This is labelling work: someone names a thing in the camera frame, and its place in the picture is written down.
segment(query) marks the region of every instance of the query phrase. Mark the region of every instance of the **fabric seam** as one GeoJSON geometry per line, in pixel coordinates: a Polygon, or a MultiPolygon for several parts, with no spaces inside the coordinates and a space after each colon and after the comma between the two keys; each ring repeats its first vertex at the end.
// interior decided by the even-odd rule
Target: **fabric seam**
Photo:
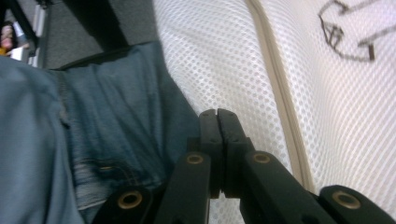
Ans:
{"type": "Polygon", "coordinates": [[[264,13],[262,4],[258,0],[245,0],[245,3],[257,31],[262,58],[275,96],[276,107],[289,152],[291,170],[303,187],[313,192],[315,189],[305,154],[303,137],[271,25],[264,13]]]}

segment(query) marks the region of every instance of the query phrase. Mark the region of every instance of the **blue denim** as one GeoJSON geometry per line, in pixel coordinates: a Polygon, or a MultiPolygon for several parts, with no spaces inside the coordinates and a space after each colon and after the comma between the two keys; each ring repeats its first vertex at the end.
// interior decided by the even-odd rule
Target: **blue denim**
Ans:
{"type": "Polygon", "coordinates": [[[198,118],[158,42],[43,71],[0,58],[0,223],[90,223],[123,186],[159,186],[198,118]]]}

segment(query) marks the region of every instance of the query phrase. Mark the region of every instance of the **metal grommet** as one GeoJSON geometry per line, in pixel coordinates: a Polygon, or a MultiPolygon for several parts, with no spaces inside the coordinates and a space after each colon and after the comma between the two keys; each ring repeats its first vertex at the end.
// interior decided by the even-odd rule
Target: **metal grommet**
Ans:
{"type": "Polygon", "coordinates": [[[187,162],[190,164],[199,164],[203,161],[204,161],[204,158],[200,155],[193,154],[193,155],[190,155],[189,157],[187,157],[187,162]]]}
{"type": "Polygon", "coordinates": [[[345,193],[341,190],[333,193],[332,199],[335,200],[340,205],[344,206],[345,208],[358,209],[361,207],[361,202],[359,202],[359,200],[356,197],[348,193],[345,193]]]}
{"type": "Polygon", "coordinates": [[[254,161],[259,163],[268,163],[270,162],[270,157],[261,153],[254,154],[253,156],[254,161]]]}
{"type": "Polygon", "coordinates": [[[139,191],[128,191],[123,193],[118,200],[119,207],[122,209],[131,209],[142,203],[143,197],[139,191]]]}

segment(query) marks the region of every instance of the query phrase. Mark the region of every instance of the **floor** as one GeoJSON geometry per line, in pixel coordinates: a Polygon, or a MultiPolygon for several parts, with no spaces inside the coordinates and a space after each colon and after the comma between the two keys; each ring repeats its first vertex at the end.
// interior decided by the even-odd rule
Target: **floor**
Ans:
{"type": "MultiPolygon", "coordinates": [[[[18,0],[29,20],[35,15],[35,0],[18,0]]],[[[45,48],[45,68],[58,68],[103,52],[62,0],[52,0],[49,8],[49,39],[45,48]]],[[[151,0],[109,0],[128,44],[158,39],[151,0]]]]}

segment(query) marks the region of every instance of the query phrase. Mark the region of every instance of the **white mesh fabric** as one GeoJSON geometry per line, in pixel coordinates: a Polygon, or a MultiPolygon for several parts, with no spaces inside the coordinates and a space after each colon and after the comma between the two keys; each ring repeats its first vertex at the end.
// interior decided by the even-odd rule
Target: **white mesh fabric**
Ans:
{"type": "Polygon", "coordinates": [[[396,2],[338,3],[364,2],[370,4],[341,16],[335,1],[261,0],[317,191],[348,186],[396,219],[396,2]],[[335,49],[326,44],[318,16],[326,4],[323,20],[344,33],[335,49]],[[376,37],[373,61],[368,48],[358,47],[365,37],[376,37]]]}
{"type": "MultiPolygon", "coordinates": [[[[237,114],[256,149],[290,170],[276,102],[256,29],[242,0],[155,0],[168,70],[197,113],[225,108],[237,114]]],[[[210,223],[240,223],[237,200],[210,205],[210,223]]]]}

